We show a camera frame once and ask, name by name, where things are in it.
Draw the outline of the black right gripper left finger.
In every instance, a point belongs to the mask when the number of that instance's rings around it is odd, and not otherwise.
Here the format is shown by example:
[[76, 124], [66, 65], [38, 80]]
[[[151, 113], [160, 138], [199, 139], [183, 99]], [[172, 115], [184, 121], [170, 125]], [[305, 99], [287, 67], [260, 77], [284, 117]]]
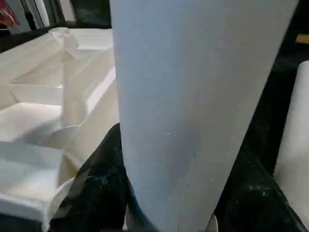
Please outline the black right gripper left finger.
[[49, 222], [50, 232], [117, 232], [129, 196], [120, 124], [115, 124], [79, 169]]

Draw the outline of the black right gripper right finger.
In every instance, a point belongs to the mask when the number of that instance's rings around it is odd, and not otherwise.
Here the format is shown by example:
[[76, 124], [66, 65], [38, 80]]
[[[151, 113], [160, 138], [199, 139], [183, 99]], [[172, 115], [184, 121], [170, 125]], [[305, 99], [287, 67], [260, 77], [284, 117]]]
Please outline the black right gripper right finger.
[[275, 180], [240, 151], [214, 211], [221, 232], [306, 232]]

